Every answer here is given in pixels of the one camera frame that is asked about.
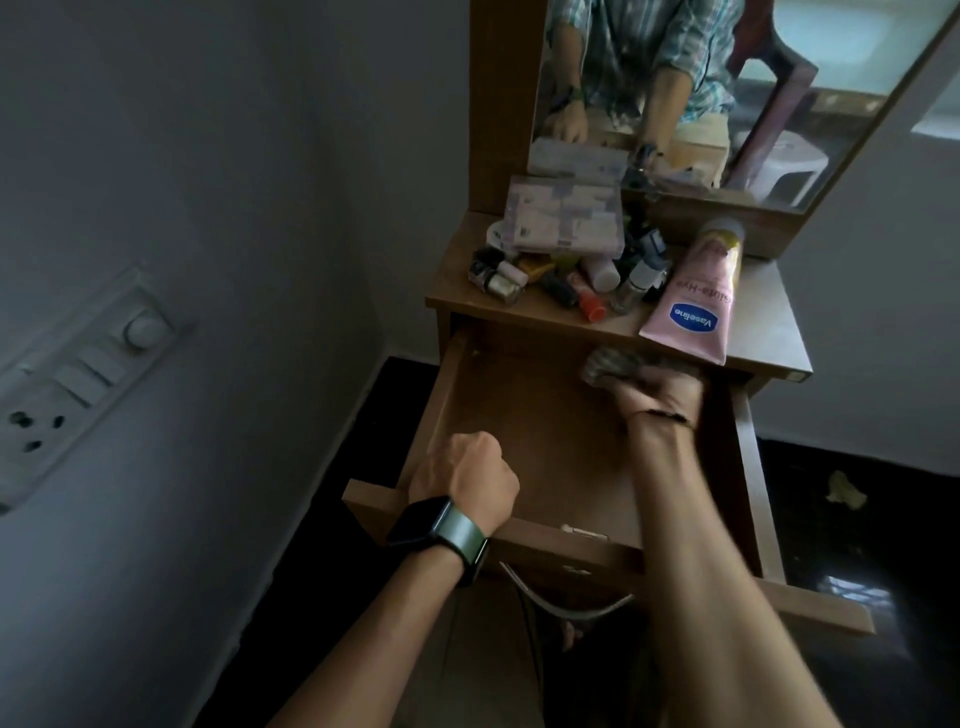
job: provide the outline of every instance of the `wooden drawer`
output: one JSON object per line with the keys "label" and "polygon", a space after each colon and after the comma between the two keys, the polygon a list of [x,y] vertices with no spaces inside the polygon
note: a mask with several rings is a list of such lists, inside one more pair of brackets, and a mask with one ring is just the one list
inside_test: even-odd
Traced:
{"label": "wooden drawer", "polygon": [[[595,609],[644,600],[642,534],[627,465],[626,428],[608,393],[578,371],[593,343],[486,321],[458,328],[396,488],[351,480],[344,501],[382,541],[407,503],[414,469],[454,432],[487,430],[520,481],[514,517],[491,540],[487,569]],[[744,560],[778,611],[872,633],[859,604],[787,586],[750,404],[737,374],[708,386],[697,447],[714,500]]]}

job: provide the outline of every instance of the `hand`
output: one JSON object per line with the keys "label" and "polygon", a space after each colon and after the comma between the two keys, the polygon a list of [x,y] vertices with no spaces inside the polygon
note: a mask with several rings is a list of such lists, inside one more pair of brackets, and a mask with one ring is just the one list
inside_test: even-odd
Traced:
{"label": "hand", "polygon": [[553,123],[553,138],[561,141],[587,143],[587,108],[582,101],[571,101],[557,114]]}
{"label": "hand", "polygon": [[450,496],[490,538],[514,511],[520,481],[489,432],[452,435],[426,456],[410,481],[410,502]]}
{"label": "hand", "polygon": [[625,420],[638,412],[659,409],[681,414],[694,428],[697,426],[704,398],[704,383],[700,379],[664,367],[642,367],[637,379],[633,382],[604,376],[598,381],[613,392]]}

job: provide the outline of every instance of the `black wrist band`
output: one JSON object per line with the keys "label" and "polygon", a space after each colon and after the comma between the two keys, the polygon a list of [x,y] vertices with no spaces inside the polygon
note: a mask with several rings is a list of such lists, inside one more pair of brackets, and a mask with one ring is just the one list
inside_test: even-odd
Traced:
{"label": "black wrist band", "polygon": [[631,417],[634,415],[654,415],[655,417],[663,417],[666,420],[673,420],[675,423],[680,423],[681,425],[686,425],[690,429],[695,429],[689,418],[686,415],[680,414],[680,412],[667,412],[665,409],[641,409],[637,412],[634,412]]}

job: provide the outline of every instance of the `white stool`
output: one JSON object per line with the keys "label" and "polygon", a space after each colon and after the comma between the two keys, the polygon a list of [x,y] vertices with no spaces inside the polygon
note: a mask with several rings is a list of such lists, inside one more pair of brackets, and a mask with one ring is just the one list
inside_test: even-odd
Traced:
{"label": "white stool", "polygon": [[[750,132],[740,132],[733,138],[733,148],[739,150],[743,142],[747,140]],[[763,161],[763,166],[757,172],[756,177],[747,187],[747,191],[753,194],[757,202],[761,203],[767,199],[774,185],[783,175],[789,175],[794,172],[808,172],[809,179],[804,184],[803,189],[797,193],[791,206],[796,207],[800,204],[810,187],[820,175],[827,169],[829,158],[817,147],[813,146],[797,133],[783,132],[777,137],[774,148],[770,151],[770,156]]]}

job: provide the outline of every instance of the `plaid shirt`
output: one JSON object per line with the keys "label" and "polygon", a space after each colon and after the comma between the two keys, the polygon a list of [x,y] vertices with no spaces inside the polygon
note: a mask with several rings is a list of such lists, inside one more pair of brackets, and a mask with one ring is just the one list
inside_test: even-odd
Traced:
{"label": "plaid shirt", "polygon": [[661,65],[693,79],[681,122],[709,111],[729,112],[733,28],[744,0],[553,0],[547,41],[560,23],[586,39],[582,82],[589,106],[628,118],[640,116],[642,98]]}

